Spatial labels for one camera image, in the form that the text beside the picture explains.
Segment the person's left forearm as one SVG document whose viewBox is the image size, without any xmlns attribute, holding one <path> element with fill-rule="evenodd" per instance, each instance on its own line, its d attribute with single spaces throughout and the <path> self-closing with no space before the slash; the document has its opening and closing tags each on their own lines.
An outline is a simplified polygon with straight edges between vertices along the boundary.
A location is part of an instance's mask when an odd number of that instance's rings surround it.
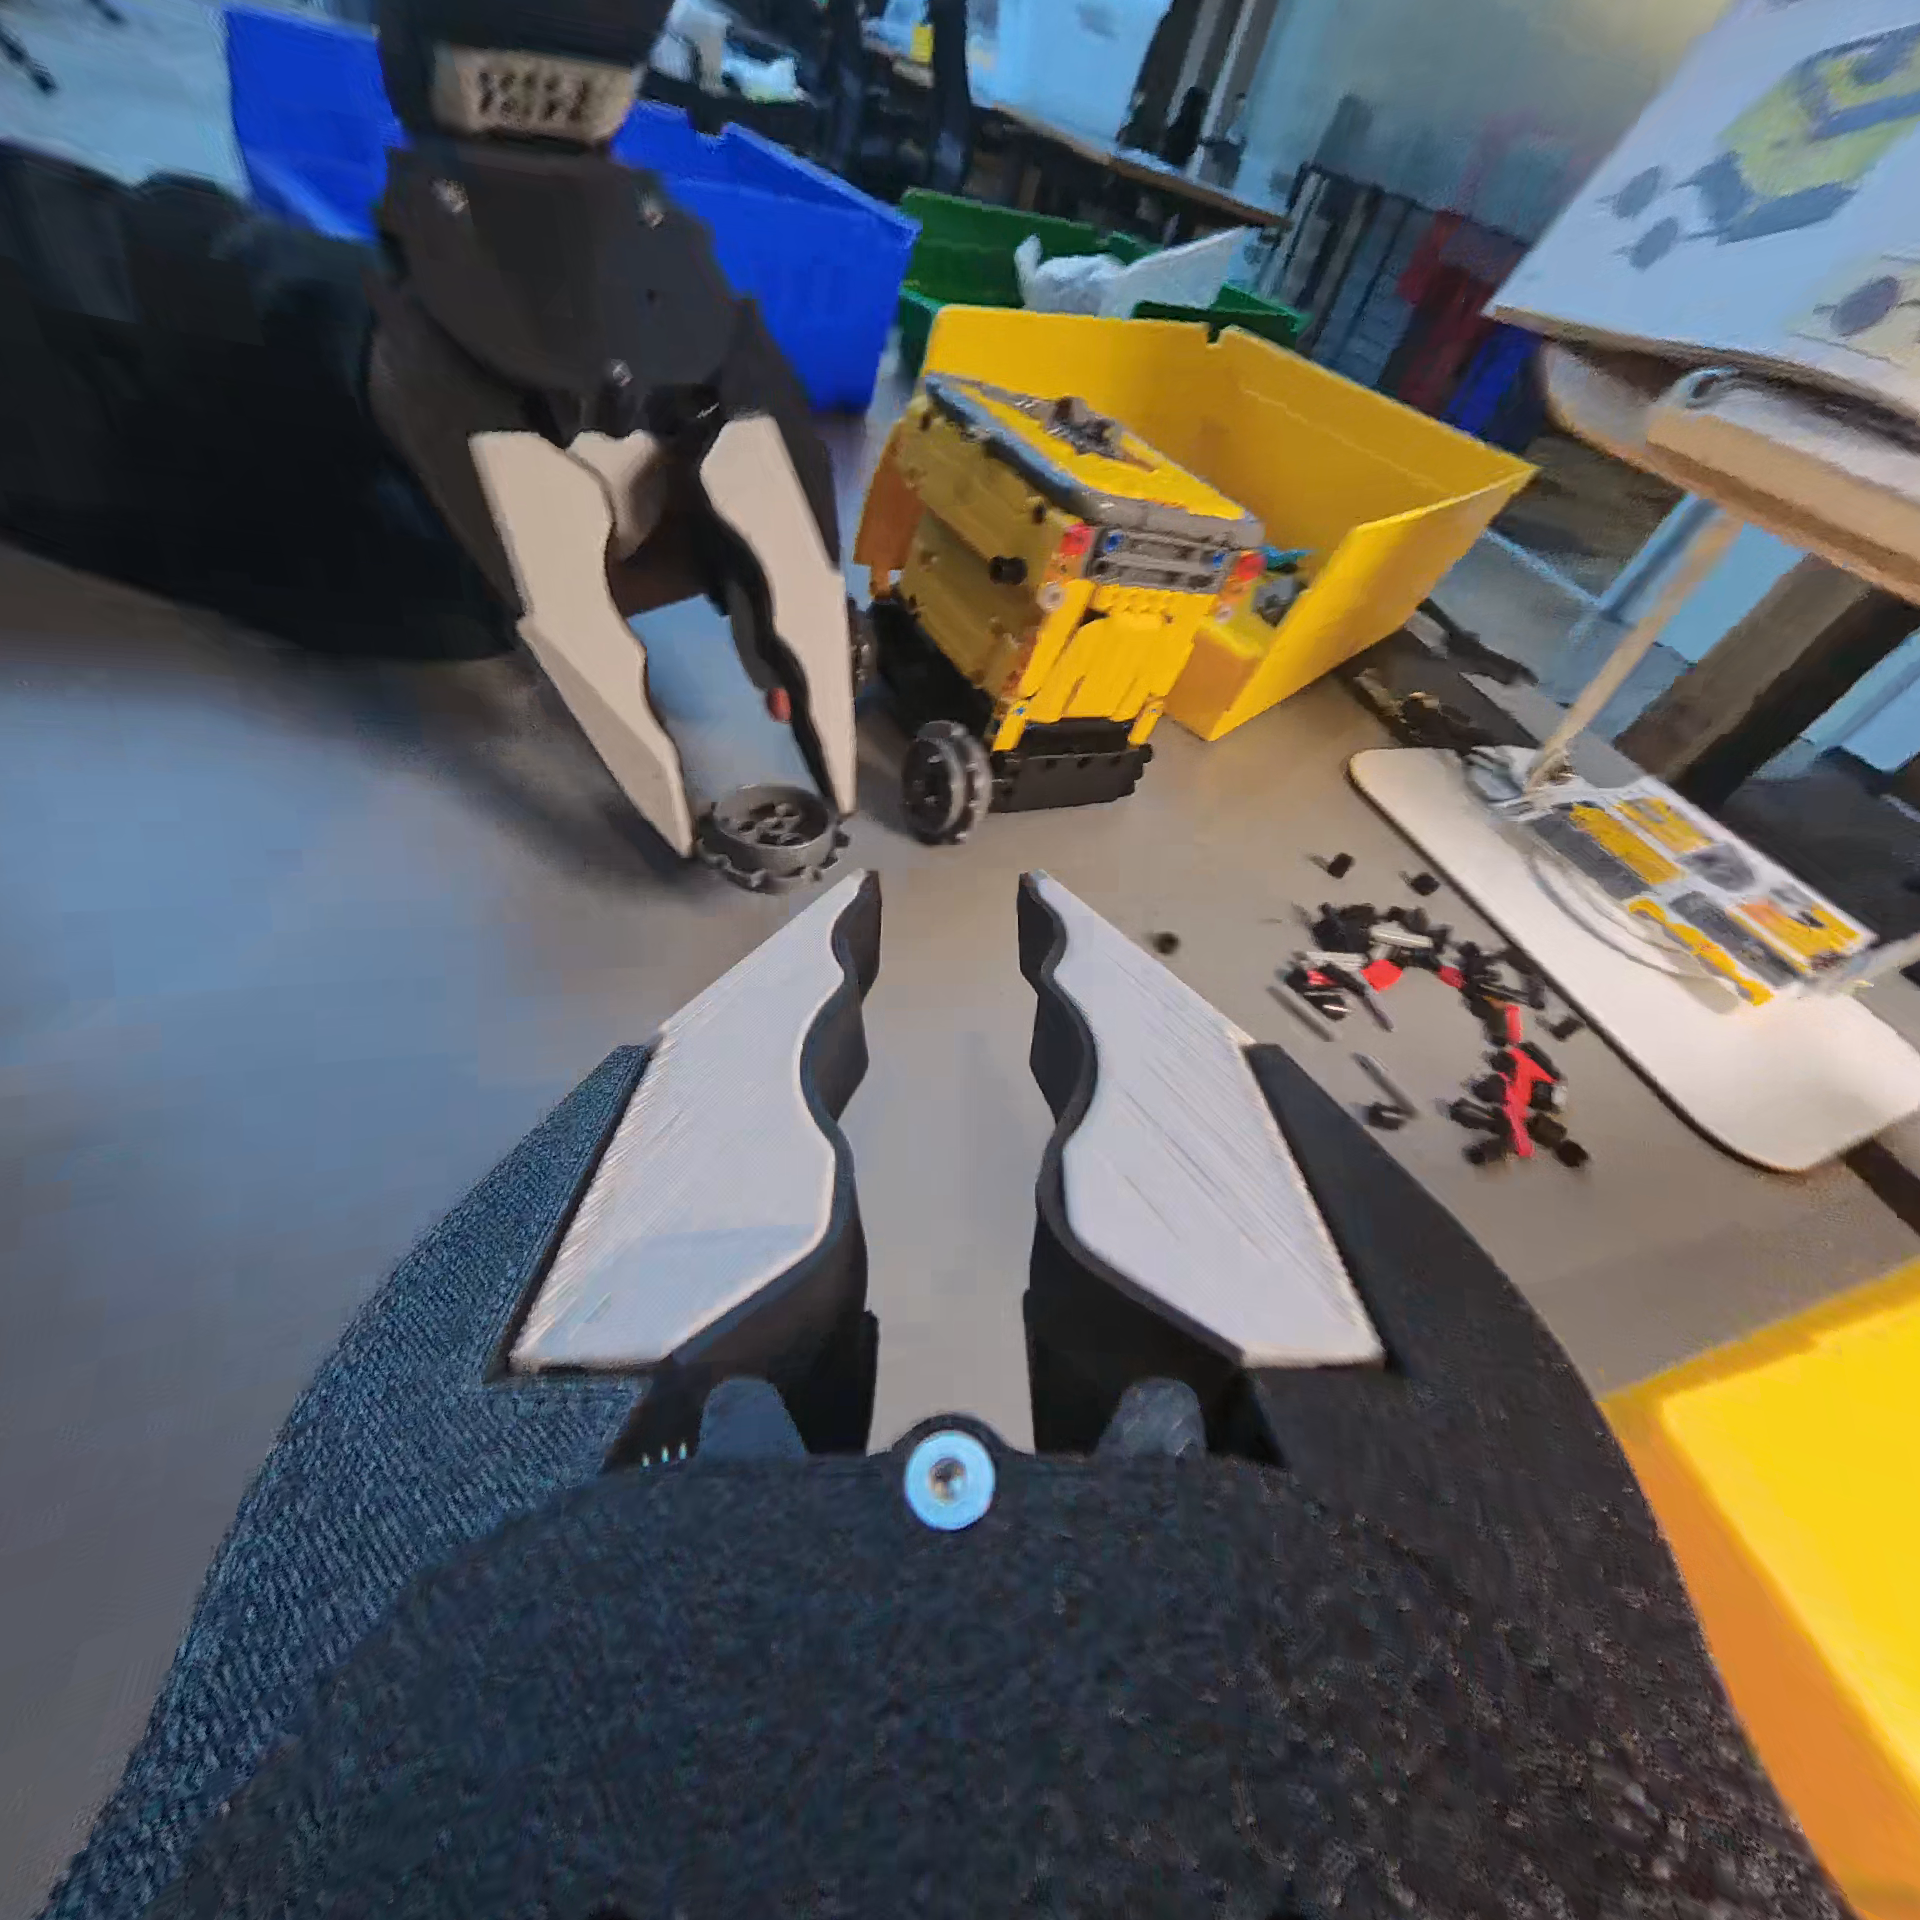
<svg viewBox="0 0 1920 1920">
<path fill-rule="evenodd" d="M 505 655 L 379 431 L 367 272 L 205 177 L 7 142 L 5 540 L 325 655 Z"/>
</svg>

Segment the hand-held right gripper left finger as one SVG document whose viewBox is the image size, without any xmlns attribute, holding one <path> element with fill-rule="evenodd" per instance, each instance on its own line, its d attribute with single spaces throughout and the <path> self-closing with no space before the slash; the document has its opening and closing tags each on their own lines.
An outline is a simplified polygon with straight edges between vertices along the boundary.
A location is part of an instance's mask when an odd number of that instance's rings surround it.
<svg viewBox="0 0 1920 1920">
<path fill-rule="evenodd" d="M 879 878 L 853 872 L 643 1045 L 511 1319 L 515 1377 L 638 1382 L 630 1456 L 768 1382 L 825 1456 L 872 1436 L 877 1319 L 841 1125 L 871 1055 Z"/>
</svg>

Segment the building instruction booklet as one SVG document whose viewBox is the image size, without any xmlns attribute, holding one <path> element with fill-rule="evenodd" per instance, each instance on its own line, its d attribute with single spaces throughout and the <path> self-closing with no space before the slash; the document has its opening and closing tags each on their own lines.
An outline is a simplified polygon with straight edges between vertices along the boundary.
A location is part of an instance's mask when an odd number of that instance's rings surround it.
<svg viewBox="0 0 1920 1920">
<path fill-rule="evenodd" d="M 1917 5 L 1731 5 L 1489 319 L 1917 411 Z"/>
</svg>

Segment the grey desk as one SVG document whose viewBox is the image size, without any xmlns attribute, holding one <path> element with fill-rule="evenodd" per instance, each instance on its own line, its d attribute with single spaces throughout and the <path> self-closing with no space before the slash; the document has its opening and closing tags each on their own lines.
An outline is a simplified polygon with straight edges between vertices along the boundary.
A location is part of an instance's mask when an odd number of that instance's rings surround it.
<svg viewBox="0 0 1920 1920">
<path fill-rule="evenodd" d="M 612 1047 L 800 900 L 663 865 L 515 660 L 284 651 L 5 550 L 5 1915 L 116 1787 L 207 1558 L 395 1261 Z M 1353 1039 L 1271 997 L 1285 913 L 1416 863 L 1347 780 L 1381 731 L 1310 688 L 1166 727 L 1110 806 L 920 848 L 861 727 L 879 875 L 845 1127 L 871 1246 L 871 1439 L 1030 1438 L 1019 1295 L 1048 1109 L 1017 878 L 1044 870 L 1340 1101 Z"/>
</svg>

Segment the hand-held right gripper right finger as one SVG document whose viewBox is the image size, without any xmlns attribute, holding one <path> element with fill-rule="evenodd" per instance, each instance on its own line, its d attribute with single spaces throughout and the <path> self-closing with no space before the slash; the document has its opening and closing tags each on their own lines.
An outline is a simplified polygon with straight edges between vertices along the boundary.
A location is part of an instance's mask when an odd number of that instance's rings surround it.
<svg viewBox="0 0 1920 1920">
<path fill-rule="evenodd" d="M 1094 1452 L 1155 1380 L 1237 1448 L 1256 1377 L 1381 1372 L 1255 1038 L 1053 875 L 1017 881 L 1017 955 L 1052 1121 L 1021 1297 L 1037 1452 Z"/>
</svg>

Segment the dark wooden post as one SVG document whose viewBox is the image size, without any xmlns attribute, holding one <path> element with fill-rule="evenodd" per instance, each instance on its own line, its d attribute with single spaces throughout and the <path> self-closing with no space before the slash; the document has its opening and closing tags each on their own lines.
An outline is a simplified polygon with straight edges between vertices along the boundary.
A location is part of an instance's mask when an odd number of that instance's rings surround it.
<svg viewBox="0 0 1920 1920">
<path fill-rule="evenodd" d="M 1916 627 L 1916 603 L 1897 591 L 1804 557 L 1616 736 L 1616 749 L 1718 808 Z"/>
</svg>

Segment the yellow storage bin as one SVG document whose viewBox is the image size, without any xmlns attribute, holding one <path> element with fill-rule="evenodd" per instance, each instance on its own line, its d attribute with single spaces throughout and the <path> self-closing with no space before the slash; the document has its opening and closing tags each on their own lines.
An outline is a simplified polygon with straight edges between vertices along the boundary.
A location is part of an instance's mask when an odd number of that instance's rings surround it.
<svg viewBox="0 0 1920 1920">
<path fill-rule="evenodd" d="M 1600 1400 L 1766 1776 L 1917 1915 L 1917 1261 Z"/>
<path fill-rule="evenodd" d="M 1239 609 L 1200 629 L 1164 715 L 1201 740 L 1397 632 L 1534 476 L 1240 327 L 948 303 L 924 369 L 1085 399 L 1303 550 L 1277 627 Z"/>
</svg>

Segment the yellow toy brick vehicle model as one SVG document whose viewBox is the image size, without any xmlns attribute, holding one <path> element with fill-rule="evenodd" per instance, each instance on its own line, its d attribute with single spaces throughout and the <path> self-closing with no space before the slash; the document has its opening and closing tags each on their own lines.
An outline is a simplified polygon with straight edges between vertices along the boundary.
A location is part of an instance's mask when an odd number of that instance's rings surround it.
<svg viewBox="0 0 1920 1920">
<path fill-rule="evenodd" d="M 1200 631 L 1263 576 L 1263 526 L 1085 399 L 924 368 L 855 563 L 902 815 L 951 848 L 993 811 L 1133 795 Z"/>
</svg>

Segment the white plastic bag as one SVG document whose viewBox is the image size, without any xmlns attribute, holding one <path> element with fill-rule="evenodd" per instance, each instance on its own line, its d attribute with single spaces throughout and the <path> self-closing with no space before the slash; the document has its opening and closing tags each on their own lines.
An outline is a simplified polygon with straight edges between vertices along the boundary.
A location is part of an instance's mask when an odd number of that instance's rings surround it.
<svg viewBox="0 0 1920 1920">
<path fill-rule="evenodd" d="M 1032 232 L 1014 249 L 1019 301 L 1030 312 L 1129 319 L 1142 303 L 1208 310 L 1260 229 L 1220 229 L 1119 260 L 1112 252 L 1047 256 Z"/>
</svg>

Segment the blue storage bin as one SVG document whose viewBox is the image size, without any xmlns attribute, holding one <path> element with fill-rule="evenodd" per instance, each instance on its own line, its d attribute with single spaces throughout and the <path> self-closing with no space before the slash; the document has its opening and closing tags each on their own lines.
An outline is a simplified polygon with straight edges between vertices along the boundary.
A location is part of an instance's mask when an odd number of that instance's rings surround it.
<svg viewBox="0 0 1920 1920">
<path fill-rule="evenodd" d="M 369 32 L 265 6 L 223 9 L 230 133 L 252 201 L 355 245 L 374 237 L 388 151 L 404 143 Z M 640 101 L 612 156 L 701 219 L 728 283 L 758 303 L 812 404 L 861 415 L 918 224 L 747 127 L 701 133 Z"/>
</svg>

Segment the grey toothed brick wheel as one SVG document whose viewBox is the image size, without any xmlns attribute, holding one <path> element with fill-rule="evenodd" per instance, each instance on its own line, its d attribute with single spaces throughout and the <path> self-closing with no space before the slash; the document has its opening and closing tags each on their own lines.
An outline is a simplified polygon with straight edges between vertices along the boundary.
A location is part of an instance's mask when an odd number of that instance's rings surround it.
<svg viewBox="0 0 1920 1920">
<path fill-rule="evenodd" d="M 740 892 L 784 893 L 828 875 L 848 848 L 837 811 L 808 785 L 744 783 L 708 804 L 700 862 Z"/>
</svg>

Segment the white book stand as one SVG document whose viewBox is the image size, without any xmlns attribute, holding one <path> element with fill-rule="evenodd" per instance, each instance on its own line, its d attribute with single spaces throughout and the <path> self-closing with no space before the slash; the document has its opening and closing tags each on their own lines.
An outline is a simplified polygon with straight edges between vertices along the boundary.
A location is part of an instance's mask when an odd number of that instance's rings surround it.
<svg viewBox="0 0 1920 1920">
<path fill-rule="evenodd" d="M 1683 369 L 1563 342 L 1545 349 L 1542 382 L 1567 429 L 1689 492 L 1707 513 L 1541 747 L 1363 751 L 1350 782 L 1683 1119 L 1755 1167 L 1816 1167 L 1916 1115 L 1916 1045 L 1864 1008 L 1869 984 L 1916 964 L 1916 937 L 1878 940 L 1848 983 L 1741 1005 L 1677 973 L 1667 947 L 1629 951 L 1619 923 L 1581 903 L 1573 875 L 1503 813 L 1558 776 L 1584 776 L 1577 740 L 1741 528 L 1916 603 L 1916 422 L 1740 368 Z M 1625 760 L 1632 776 L 1596 782 L 1653 776 Z"/>
</svg>

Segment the rack of coloured bins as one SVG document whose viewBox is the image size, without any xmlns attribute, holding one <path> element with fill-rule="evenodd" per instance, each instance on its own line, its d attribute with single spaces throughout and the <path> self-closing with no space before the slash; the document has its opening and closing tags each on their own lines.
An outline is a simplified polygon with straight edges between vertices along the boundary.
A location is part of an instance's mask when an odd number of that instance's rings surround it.
<svg viewBox="0 0 1920 1920">
<path fill-rule="evenodd" d="M 1545 431 L 1539 342 L 1487 315 L 1519 245 L 1473 216 L 1307 168 L 1294 264 L 1304 355 L 1365 388 L 1510 452 Z"/>
</svg>

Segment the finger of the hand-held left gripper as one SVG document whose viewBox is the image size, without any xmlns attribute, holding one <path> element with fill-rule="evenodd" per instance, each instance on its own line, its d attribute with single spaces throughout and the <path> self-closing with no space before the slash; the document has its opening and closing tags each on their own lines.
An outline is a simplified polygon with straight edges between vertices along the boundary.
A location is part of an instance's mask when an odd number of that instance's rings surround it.
<svg viewBox="0 0 1920 1920">
<path fill-rule="evenodd" d="M 837 817 L 856 804 L 855 649 L 848 590 L 779 422 L 733 415 L 700 485 L 732 580 L 747 601 L 747 646 L 785 694 L 791 727 Z"/>
<path fill-rule="evenodd" d="M 473 433 L 469 452 L 518 595 L 518 637 L 638 815 L 689 856 L 680 755 L 608 584 L 616 524 L 606 477 L 536 433 Z"/>
</svg>

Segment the green storage bin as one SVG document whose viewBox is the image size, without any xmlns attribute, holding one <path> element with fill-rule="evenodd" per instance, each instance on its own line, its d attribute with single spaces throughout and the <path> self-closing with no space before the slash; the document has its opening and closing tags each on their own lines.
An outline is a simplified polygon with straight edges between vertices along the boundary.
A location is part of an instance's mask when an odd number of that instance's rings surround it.
<svg viewBox="0 0 1920 1920">
<path fill-rule="evenodd" d="M 1043 239 L 1047 256 L 1112 252 L 1119 260 L 1132 262 L 1161 249 L 1132 232 L 1101 231 L 1063 216 L 957 199 L 926 188 L 909 189 L 900 208 L 918 224 L 896 309 L 902 377 L 920 373 L 932 323 L 948 303 L 1021 307 L 1014 252 L 1032 232 Z M 1303 312 L 1255 292 L 1233 275 L 1208 310 L 1142 303 L 1133 319 L 1204 324 L 1211 337 L 1220 328 L 1248 328 L 1280 347 L 1299 345 L 1307 327 Z"/>
</svg>

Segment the pile of black brick parts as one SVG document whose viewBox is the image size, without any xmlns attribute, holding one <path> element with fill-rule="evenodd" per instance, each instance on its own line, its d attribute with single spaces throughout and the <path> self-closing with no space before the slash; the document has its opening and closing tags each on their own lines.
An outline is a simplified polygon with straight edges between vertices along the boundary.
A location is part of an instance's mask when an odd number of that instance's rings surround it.
<svg viewBox="0 0 1920 1920">
<path fill-rule="evenodd" d="M 1347 1029 L 1373 1038 L 1353 1053 L 1367 1083 L 1359 1119 L 1397 1134 L 1433 1115 L 1479 1169 L 1589 1169 L 1573 1045 L 1592 1023 L 1542 964 L 1479 923 L 1425 863 L 1397 869 L 1383 895 L 1348 886 L 1348 849 L 1317 856 L 1312 875 L 1327 892 L 1285 913 L 1299 942 L 1271 991 L 1324 1039 Z"/>
</svg>

